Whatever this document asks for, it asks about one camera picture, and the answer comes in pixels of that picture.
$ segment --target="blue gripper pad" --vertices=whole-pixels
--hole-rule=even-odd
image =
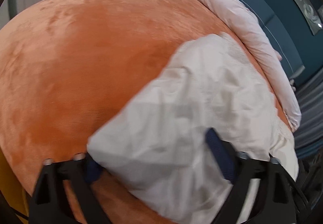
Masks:
[[[206,143],[218,163],[224,179],[233,184],[235,182],[235,163],[213,128],[206,132]]]

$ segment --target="white fabric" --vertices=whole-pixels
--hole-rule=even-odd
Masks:
[[[199,1],[239,37],[258,61],[295,131],[300,125],[301,111],[275,50],[259,26],[257,17],[239,0]]]
[[[160,215],[208,224],[231,189],[205,144],[210,127],[252,158],[269,160],[271,152],[296,179],[293,135],[277,116],[266,81],[228,34],[183,44],[87,148]],[[248,218],[257,185],[252,181],[239,223]]]

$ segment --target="orange velvet bedspread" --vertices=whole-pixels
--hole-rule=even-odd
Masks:
[[[180,44],[221,31],[264,76],[197,0],[44,0],[17,15],[0,31],[0,146],[23,187],[33,192],[44,159],[85,152],[88,137],[159,75]],[[277,100],[276,107],[288,125]],[[171,223],[106,172],[92,188],[114,224]]]

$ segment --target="yellow object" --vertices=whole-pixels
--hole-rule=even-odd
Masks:
[[[12,172],[7,160],[5,159],[2,150],[0,149],[0,190],[8,202],[8,204],[19,211],[20,213],[28,216],[28,204],[25,197],[25,190],[22,188],[20,182]],[[24,223],[28,221],[19,217]]]

